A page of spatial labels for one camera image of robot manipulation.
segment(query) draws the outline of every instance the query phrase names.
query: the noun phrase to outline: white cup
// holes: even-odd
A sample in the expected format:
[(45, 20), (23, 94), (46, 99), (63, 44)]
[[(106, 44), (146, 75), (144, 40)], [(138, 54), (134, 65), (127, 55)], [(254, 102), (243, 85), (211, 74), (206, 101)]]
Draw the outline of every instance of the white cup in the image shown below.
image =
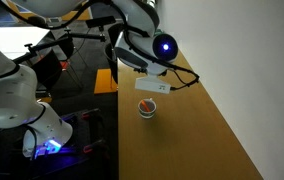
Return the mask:
[(140, 115), (143, 118), (151, 118), (155, 114), (156, 104), (152, 98), (142, 99), (138, 104)]

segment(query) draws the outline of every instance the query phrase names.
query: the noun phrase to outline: white wall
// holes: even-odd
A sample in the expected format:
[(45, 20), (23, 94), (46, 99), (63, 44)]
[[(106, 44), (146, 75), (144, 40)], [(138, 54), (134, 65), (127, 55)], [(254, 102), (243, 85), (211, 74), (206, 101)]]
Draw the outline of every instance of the white wall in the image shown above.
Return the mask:
[(161, 28), (265, 179), (284, 179), (284, 0), (158, 0)]

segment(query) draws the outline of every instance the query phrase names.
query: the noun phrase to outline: wires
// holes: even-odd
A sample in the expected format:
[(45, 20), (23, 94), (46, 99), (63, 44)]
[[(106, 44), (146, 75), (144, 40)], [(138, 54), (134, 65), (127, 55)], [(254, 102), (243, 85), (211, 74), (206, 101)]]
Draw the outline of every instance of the wires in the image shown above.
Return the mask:
[(33, 151), (32, 151), (32, 156), (30, 157), (30, 161), (33, 161), (34, 159), (36, 159), (36, 144), (37, 144), (37, 137), (36, 137), (36, 133), (34, 131), (33, 128), (31, 128), (30, 126), (26, 125), (25, 126), (30, 132), (31, 134), (33, 135), (34, 137), (34, 146), (33, 146)]
[[(85, 34), (89, 34), (90, 31), (91, 31), (91, 28), (89, 28), (89, 30), (88, 30)], [(82, 48), (82, 46), (83, 46), (85, 40), (86, 40), (86, 38), (83, 39), (83, 41), (82, 41), (80, 47), (79, 47), (79, 48), (76, 48), (76, 50), (75, 50), (75, 52), (72, 54), (72, 56), (73, 56), (75, 53), (77, 53), (77, 52), (80, 51), (80, 49)]]
[(113, 7), (121, 16), (122, 20), (123, 20), (123, 25), (124, 25), (124, 30), (123, 30), (123, 33), (124, 33), (124, 39), (126, 41), (126, 43), (129, 45), (130, 49), (132, 49), (135, 53), (137, 53), (138, 55), (144, 57), (145, 59), (147, 60), (150, 60), (152, 61), (153, 63), (157, 63), (157, 64), (160, 64), (164, 67), (167, 67), (169, 70), (172, 70), (172, 71), (176, 71), (176, 70), (180, 70), (180, 71), (184, 71), (184, 72), (187, 72), (187, 73), (190, 73), (192, 74), (195, 78), (193, 81), (190, 81), (188, 83), (185, 83), (182, 81), (182, 79), (179, 77), (179, 75), (176, 73), (177, 77), (179, 78), (179, 80), (184, 84), (183, 86), (181, 87), (171, 87), (171, 91), (175, 91), (175, 90), (179, 90), (179, 89), (182, 89), (184, 87), (189, 87), (195, 83), (198, 83), (199, 82), (199, 78), (200, 76), (197, 75), (196, 73), (194, 73), (193, 71), (189, 70), (189, 69), (186, 69), (186, 68), (183, 68), (183, 67), (180, 67), (180, 66), (176, 66), (176, 65), (173, 65), (171, 63), (168, 63), (166, 61), (163, 61), (161, 59), (157, 59), (156, 57), (153, 57), (151, 55), (148, 55), (146, 53), (144, 53), (143, 51), (141, 51), (140, 49), (138, 49), (129, 39), (129, 30), (132, 29), (131, 26), (129, 26), (127, 24), (127, 21), (126, 21), (126, 17), (124, 15), (124, 13), (121, 11), (121, 9), (115, 5), (114, 3), (111, 3), (111, 7)]
[(3, 9), (5, 9), (6, 11), (8, 11), (10, 14), (14, 15), (15, 17), (21, 19), (22, 21), (24, 21), (24, 22), (26, 22), (28, 24), (31, 24), (33, 26), (36, 26), (36, 27), (39, 27), (39, 28), (43, 28), (43, 29), (49, 29), (49, 30), (56, 30), (56, 29), (66, 28), (69, 24), (71, 24), (74, 20), (76, 20), (87, 8), (89, 8), (90, 6), (92, 6), (95, 3), (106, 3), (106, 0), (90, 0), (90, 1), (87, 1), (69, 21), (67, 21), (66, 23), (61, 24), (60, 26), (48, 27), (48, 26), (45, 26), (45, 25), (39, 25), (37, 23), (29, 21), (28, 19), (25, 19), (24, 17), (22, 17), (21, 15), (19, 15), (15, 11), (13, 11), (10, 7), (8, 7), (4, 2), (2, 2), (2, 0), (0, 0), (1, 7)]

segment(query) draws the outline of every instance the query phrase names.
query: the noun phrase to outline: wooden table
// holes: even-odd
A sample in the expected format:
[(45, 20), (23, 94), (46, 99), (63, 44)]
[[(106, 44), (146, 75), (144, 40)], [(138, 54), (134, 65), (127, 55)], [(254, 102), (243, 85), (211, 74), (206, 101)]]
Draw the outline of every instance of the wooden table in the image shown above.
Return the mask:
[[(181, 53), (175, 64), (190, 68)], [(141, 76), (119, 63), (120, 180), (262, 179), (201, 83), (167, 95), (135, 89)], [(162, 79), (181, 85), (171, 72)], [(139, 116), (143, 98), (157, 103), (152, 119)]]
[(29, 52), (25, 44), (39, 44), (48, 32), (38, 27), (0, 27), (0, 51), (13, 60)]

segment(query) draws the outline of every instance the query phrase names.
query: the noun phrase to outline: blue light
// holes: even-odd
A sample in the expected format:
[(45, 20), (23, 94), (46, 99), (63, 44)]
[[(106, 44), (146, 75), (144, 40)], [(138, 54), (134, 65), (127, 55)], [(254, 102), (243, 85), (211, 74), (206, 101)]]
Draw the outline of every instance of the blue light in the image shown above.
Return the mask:
[(164, 51), (167, 51), (170, 48), (168, 44), (163, 44), (162, 47), (163, 47)]
[(61, 148), (61, 145), (59, 143), (57, 143), (56, 141), (54, 140), (50, 140), (49, 141), (53, 146), (55, 146), (56, 148)]

